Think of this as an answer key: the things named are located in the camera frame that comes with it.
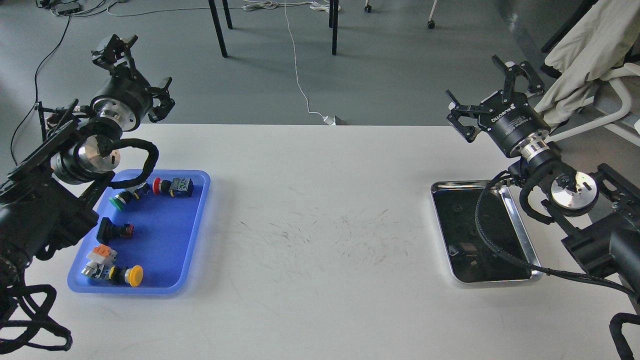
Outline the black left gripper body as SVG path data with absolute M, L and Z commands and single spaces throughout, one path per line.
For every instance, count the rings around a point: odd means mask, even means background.
M 99 117 L 113 120 L 123 132 L 132 132 L 153 105 L 145 86 L 124 76 L 111 75 L 91 101 Z

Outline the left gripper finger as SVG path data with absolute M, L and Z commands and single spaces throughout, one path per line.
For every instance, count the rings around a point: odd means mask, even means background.
M 153 100 L 158 100 L 159 105 L 153 105 L 147 111 L 148 118 L 151 123 L 158 123 L 167 118 L 173 110 L 175 101 L 170 96 L 169 86 L 172 83 L 172 77 L 162 79 L 160 86 L 148 86 L 147 93 Z
M 131 48 L 137 39 L 136 34 L 128 38 L 113 34 L 110 38 L 103 39 L 98 48 L 91 52 L 91 60 L 99 68 L 107 70 L 110 76 L 137 80 L 138 71 L 131 54 Z

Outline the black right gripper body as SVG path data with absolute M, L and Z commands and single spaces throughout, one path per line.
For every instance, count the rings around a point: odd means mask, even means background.
M 533 133 L 547 136 L 550 132 L 550 127 L 529 102 L 525 93 L 514 92 L 510 101 L 503 103 L 502 93 L 496 91 L 480 103 L 493 111 L 480 114 L 478 126 L 487 132 L 507 158 L 521 154 L 517 147 L 521 147 L 519 143 L 526 137 Z

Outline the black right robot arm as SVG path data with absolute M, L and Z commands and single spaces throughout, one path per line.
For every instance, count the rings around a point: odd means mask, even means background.
M 608 164 L 592 173 L 576 171 L 562 161 L 549 139 L 550 126 L 530 105 L 531 95 L 545 91 L 544 82 L 527 61 L 493 63 L 505 76 L 502 89 L 477 105 L 461 104 L 449 90 L 450 125 L 471 143 L 488 134 L 507 158 L 517 161 L 484 186 L 474 210 L 482 242 L 506 262 L 565 280 L 614 289 L 639 305 L 639 189 Z M 503 183 L 519 187 L 521 209 L 539 223 L 556 223 L 566 233 L 563 246 L 580 273 L 544 268 L 521 260 L 486 234 L 481 207 L 489 190 Z

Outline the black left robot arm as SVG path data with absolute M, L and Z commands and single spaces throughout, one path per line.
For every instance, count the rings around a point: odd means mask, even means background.
M 175 105 L 171 77 L 152 86 L 137 70 L 131 55 L 137 39 L 114 34 L 92 52 L 93 63 L 106 69 L 109 79 L 89 105 L 77 99 L 58 108 L 34 105 L 43 142 L 1 186 L 1 327 L 23 329 L 18 337 L 1 340 L 2 354 L 40 348 L 32 342 L 40 330 L 65 341 L 42 349 L 71 348 L 70 330 L 50 317 L 57 291 L 49 284 L 26 285 L 25 271 L 34 258 L 51 259 L 97 225 L 93 208 L 107 188 L 142 184 L 157 164 L 157 146 L 122 137 L 138 129 L 144 116 L 162 121 Z

